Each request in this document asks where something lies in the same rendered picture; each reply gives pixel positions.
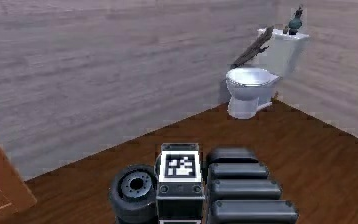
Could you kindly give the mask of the white toilet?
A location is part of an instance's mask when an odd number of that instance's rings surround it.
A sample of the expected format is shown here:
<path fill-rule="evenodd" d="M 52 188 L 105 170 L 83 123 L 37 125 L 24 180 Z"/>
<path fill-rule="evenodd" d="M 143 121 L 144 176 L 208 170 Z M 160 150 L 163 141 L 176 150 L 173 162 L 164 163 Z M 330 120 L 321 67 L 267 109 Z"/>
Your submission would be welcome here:
<path fill-rule="evenodd" d="M 237 119 L 250 119 L 271 106 L 275 88 L 294 73 L 309 38 L 307 34 L 289 35 L 274 29 L 264 52 L 258 53 L 252 64 L 230 69 L 226 74 L 231 95 L 228 113 Z"/>

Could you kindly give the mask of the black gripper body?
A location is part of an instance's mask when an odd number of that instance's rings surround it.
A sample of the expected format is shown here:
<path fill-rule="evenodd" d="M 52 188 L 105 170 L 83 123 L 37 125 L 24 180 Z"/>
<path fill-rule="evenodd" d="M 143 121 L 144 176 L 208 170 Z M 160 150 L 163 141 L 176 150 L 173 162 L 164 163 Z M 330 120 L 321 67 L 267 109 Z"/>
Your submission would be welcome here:
<path fill-rule="evenodd" d="M 108 193 L 116 224 L 158 224 L 156 185 L 150 165 L 130 165 L 119 171 Z"/>

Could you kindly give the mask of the teal round bottle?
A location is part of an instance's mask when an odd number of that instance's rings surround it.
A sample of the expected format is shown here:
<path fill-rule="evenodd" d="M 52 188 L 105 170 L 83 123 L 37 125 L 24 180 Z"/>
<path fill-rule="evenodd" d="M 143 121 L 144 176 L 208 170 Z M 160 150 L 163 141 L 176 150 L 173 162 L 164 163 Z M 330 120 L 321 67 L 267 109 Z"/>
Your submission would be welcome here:
<path fill-rule="evenodd" d="M 302 20 L 301 20 L 302 14 L 303 14 L 303 9 L 302 7 L 299 7 L 294 14 L 294 18 L 288 23 L 290 35 L 296 35 L 298 29 L 302 26 Z"/>

